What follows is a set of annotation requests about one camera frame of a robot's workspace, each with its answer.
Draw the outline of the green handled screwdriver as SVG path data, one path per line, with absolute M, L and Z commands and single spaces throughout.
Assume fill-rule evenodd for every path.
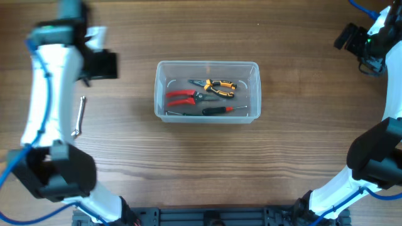
M 203 116 L 203 114 L 193 114 L 193 113 L 186 113 L 186 112 L 172 112 L 172 111 L 166 111 L 167 114 L 174 114 L 174 115 L 179 115 L 179 116 Z

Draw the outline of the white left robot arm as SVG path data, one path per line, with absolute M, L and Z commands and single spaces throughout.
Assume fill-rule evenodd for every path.
M 54 20 L 38 23 L 26 40 L 33 66 L 22 148 L 7 155 L 14 174 L 37 199 L 75 206 L 101 225 L 132 225 L 135 214 L 97 181 L 94 159 L 75 147 L 71 127 L 76 81 L 117 78 L 117 55 L 102 46 L 105 29 L 88 35 L 89 7 L 60 1 Z

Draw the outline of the black red screwdriver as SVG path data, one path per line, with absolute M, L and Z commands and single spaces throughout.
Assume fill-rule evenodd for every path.
M 202 110 L 202 114 L 204 116 L 212 116 L 216 114 L 224 114 L 227 112 L 231 112 L 236 109 L 242 109 L 246 108 L 247 106 L 241 106 L 241 107 L 210 107 Z

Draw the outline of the red handled snips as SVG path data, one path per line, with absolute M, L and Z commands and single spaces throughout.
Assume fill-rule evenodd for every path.
M 167 103 L 168 107 L 178 105 L 196 105 L 204 101 L 218 101 L 219 98 L 210 94 L 203 94 L 196 90 L 176 90 L 168 92 L 166 98 L 173 99 Z

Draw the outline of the silver wrench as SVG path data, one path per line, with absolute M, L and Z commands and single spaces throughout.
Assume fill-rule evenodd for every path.
M 73 137 L 73 139 L 77 139 L 82 133 L 82 121 L 84 118 L 86 101 L 87 101 L 86 96 L 80 97 L 80 105 L 79 105 L 79 112 L 77 115 L 77 121 L 76 121 L 75 129 L 71 133 L 71 136 Z

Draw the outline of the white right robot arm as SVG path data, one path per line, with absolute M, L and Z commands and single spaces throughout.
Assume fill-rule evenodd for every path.
M 382 121 L 351 144 L 344 169 L 326 185 L 306 193 L 290 210 L 293 225 L 335 225 L 347 207 L 366 195 L 397 200 L 400 194 L 377 192 L 401 185 L 401 0 L 380 13 L 365 12 L 374 20 L 369 30 L 348 24 L 335 40 L 337 49 L 355 55 L 366 75 L 387 75 Z

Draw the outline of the orange black pliers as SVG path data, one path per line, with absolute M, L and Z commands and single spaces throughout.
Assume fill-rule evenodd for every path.
M 228 80 L 188 80 L 189 83 L 202 87 L 207 92 L 211 92 L 219 97 L 225 99 L 234 98 L 234 90 L 237 88 L 237 84 Z M 232 89 L 230 92 L 220 90 L 221 87 Z

